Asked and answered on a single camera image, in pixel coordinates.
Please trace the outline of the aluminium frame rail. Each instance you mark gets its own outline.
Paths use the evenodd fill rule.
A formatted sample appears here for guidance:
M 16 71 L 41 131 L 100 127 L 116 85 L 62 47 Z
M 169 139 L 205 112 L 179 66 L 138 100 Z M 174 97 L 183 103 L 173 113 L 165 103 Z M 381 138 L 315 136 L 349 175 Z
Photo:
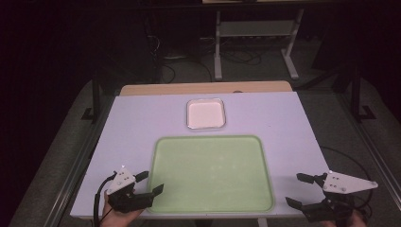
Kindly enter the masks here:
M 88 96 L 79 96 L 61 125 L 46 157 L 49 164 L 45 167 L 45 173 L 56 186 L 53 188 L 55 197 L 50 202 L 44 227 L 60 225 L 91 161 L 113 102 L 113 96 L 101 96 L 96 117 L 82 119 L 86 111 L 90 113 L 95 109 L 95 102 Z
M 362 116 L 359 121 L 351 113 L 351 101 L 347 96 L 338 95 L 338 101 L 367 149 L 393 202 L 401 211 L 401 124 L 380 98 L 362 99 L 359 108 Z

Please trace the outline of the person's left hand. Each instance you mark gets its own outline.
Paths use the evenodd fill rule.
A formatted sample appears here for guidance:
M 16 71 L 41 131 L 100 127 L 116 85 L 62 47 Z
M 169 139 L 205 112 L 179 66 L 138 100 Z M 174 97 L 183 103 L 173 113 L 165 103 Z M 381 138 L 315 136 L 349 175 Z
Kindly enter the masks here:
M 104 206 L 100 227 L 129 227 L 129 225 L 143 213 L 142 210 L 121 213 L 114 211 L 109 205 L 109 196 L 104 193 Z

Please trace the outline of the white table board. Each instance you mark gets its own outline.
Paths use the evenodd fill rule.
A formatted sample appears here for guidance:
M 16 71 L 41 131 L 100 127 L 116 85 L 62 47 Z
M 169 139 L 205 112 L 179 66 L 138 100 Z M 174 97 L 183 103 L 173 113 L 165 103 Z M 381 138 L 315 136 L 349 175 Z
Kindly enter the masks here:
M 226 124 L 218 129 L 191 130 L 186 125 L 186 103 L 192 99 L 219 98 Z M 294 92 L 119 96 L 114 100 L 96 150 L 86 171 L 71 214 L 91 218 L 99 186 L 121 167 L 132 174 L 152 169 L 156 143 L 164 137 L 253 135 L 260 139 L 270 175 L 274 206 L 264 213 L 156 214 L 149 208 L 145 219 L 283 218 L 297 217 L 286 197 L 305 204 L 323 200 L 317 186 L 298 181 L 296 174 L 321 175 L 328 166 Z M 136 185 L 139 193 L 151 191 L 149 175 Z

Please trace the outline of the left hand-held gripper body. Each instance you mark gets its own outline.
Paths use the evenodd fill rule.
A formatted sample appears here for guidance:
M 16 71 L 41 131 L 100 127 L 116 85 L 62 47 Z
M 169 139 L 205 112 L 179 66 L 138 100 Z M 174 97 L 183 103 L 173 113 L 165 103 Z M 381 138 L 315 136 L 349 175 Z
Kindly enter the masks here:
M 137 184 L 134 176 L 124 166 L 116 173 L 112 184 L 106 191 L 109 196 L 109 205 L 113 210 L 129 213 L 147 208 L 136 205 L 136 196 L 138 194 L 134 193 L 134 186 Z

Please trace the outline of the person's right hand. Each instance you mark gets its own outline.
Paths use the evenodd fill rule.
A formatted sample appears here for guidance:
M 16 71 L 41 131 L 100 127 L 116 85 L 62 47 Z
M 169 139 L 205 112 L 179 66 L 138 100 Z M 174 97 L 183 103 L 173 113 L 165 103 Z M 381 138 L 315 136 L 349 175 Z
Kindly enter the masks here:
M 331 220 L 321 221 L 320 224 L 322 227 L 339 227 L 334 221 Z M 367 224 L 360 212 L 354 210 L 352 216 L 346 221 L 346 227 L 367 227 Z

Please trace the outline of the small white tray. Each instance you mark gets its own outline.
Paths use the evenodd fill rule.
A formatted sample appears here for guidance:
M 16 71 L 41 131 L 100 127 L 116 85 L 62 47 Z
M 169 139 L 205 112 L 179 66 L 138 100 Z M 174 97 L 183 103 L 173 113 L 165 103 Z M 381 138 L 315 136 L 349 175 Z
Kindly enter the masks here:
M 186 125 L 189 129 L 218 129 L 225 124 L 225 107 L 221 99 L 192 99 L 186 103 Z

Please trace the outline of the large green tray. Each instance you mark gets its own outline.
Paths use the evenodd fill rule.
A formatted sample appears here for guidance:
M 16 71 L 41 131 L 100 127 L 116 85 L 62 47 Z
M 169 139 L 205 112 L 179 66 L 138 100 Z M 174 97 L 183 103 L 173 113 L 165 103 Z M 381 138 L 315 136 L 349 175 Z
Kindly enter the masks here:
M 253 135 L 164 137 L 148 186 L 162 185 L 156 214 L 264 213 L 274 206 L 260 139 Z

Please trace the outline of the wooden table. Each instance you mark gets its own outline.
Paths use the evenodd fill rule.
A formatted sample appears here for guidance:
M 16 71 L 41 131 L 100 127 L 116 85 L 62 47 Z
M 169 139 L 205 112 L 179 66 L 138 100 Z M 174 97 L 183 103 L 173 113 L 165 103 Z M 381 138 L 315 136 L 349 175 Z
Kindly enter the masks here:
M 287 81 L 237 81 L 126 85 L 122 96 L 292 92 Z

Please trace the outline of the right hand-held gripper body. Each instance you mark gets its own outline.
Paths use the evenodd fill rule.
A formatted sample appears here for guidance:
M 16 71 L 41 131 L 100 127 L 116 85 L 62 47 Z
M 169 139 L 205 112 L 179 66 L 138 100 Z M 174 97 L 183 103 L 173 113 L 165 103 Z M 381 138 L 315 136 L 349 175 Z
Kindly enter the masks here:
M 325 198 L 312 204 L 314 209 L 309 222 L 334 220 L 346 223 L 356 209 L 353 193 L 378 188 L 378 183 L 329 170 L 321 189 Z

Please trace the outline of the black metal stand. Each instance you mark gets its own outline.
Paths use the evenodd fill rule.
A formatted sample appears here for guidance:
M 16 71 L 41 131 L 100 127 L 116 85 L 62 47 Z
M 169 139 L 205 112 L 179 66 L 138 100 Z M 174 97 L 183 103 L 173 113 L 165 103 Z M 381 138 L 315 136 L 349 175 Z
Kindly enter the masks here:
M 92 77 L 92 107 L 86 108 L 81 119 L 90 120 L 95 124 L 100 115 L 100 87 L 98 83 L 97 72 Z
M 351 88 L 351 114 L 358 123 L 363 120 L 375 119 L 372 110 L 366 105 L 360 105 L 361 74 L 357 67 L 354 69 Z

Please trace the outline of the white metal desk frame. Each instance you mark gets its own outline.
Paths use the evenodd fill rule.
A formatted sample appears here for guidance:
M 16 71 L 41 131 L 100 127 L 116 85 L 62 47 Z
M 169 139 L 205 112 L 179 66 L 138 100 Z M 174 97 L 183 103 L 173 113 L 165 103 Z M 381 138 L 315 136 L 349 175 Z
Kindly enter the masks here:
M 222 81 L 222 67 L 220 56 L 220 39 L 234 37 L 289 37 L 286 48 L 281 50 L 282 58 L 286 64 L 290 78 L 299 78 L 297 70 L 291 59 L 291 51 L 294 46 L 303 16 L 304 9 L 299 9 L 293 20 L 269 20 L 269 21 L 222 21 L 221 12 L 216 13 L 216 36 L 214 54 L 215 80 Z

